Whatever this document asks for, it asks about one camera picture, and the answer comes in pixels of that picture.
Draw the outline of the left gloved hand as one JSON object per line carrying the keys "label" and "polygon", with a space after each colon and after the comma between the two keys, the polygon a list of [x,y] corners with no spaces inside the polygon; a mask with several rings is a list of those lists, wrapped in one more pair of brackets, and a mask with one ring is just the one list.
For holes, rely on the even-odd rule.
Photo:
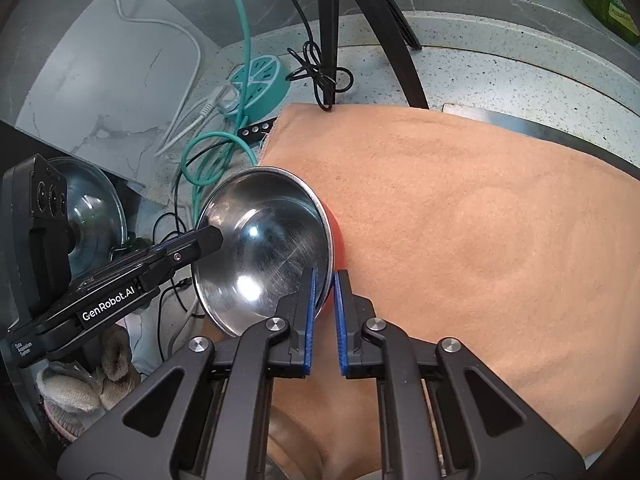
{"label": "left gloved hand", "polygon": [[122,326],[106,330],[100,345],[99,364],[91,372],[77,362],[54,362],[36,377],[44,414],[68,442],[77,440],[141,382]]}

